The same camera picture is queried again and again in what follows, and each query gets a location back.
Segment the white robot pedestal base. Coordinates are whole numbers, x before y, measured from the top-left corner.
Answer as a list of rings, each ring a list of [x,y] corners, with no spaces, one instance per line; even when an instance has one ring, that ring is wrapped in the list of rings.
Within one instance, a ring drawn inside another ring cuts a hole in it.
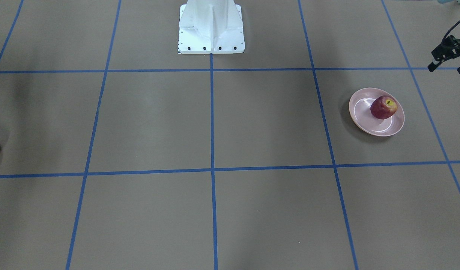
[[[178,53],[244,53],[242,7],[233,0],[189,0],[179,19]]]

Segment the pink plate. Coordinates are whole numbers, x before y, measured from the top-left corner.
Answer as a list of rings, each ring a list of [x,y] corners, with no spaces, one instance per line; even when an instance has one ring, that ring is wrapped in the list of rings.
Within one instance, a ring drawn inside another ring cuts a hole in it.
[[[349,113],[352,121],[364,132],[378,137],[389,137],[403,128],[405,114],[401,104],[394,99],[396,112],[389,118],[376,118],[371,113],[371,106],[381,96],[394,99],[391,94],[378,88],[367,87],[356,91],[349,100]]]

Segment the red apple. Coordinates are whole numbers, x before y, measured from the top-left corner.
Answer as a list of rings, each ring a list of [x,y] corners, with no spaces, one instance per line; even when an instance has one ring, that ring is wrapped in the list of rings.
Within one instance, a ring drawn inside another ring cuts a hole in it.
[[[371,114],[378,119],[384,120],[392,117],[398,110],[396,100],[388,95],[378,97],[370,107]]]

